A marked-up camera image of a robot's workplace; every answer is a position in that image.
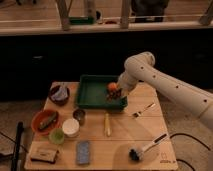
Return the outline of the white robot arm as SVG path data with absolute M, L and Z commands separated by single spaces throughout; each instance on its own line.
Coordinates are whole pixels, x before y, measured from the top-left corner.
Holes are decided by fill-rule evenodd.
M 115 92 L 126 97 L 139 81 L 144 81 L 172 102 L 189 110 L 213 132 L 213 93 L 190 85 L 154 68 L 155 57 L 145 51 L 128 57 L 117 79 Z

